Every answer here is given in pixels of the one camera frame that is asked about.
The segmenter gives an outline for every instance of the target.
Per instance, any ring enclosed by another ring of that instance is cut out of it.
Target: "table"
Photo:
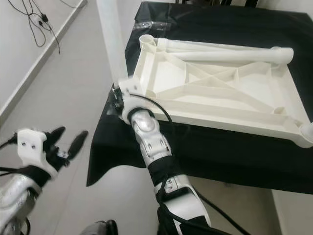
[[[128,73],[140,54],[139,36],[248,47],[292,47],[289,64],[310,120],[313,120],[313,22],[304,13],[235,6],[143,2],[125,50]],[[176,124],[177,157],[184,173],[228,183],[313,193],[313,148],[289,140]],[[160,129],[172,143],[167,122]],[[118,165],[145,167],[130,126],[112,115],[107,102],[93,136],[87,185]]]

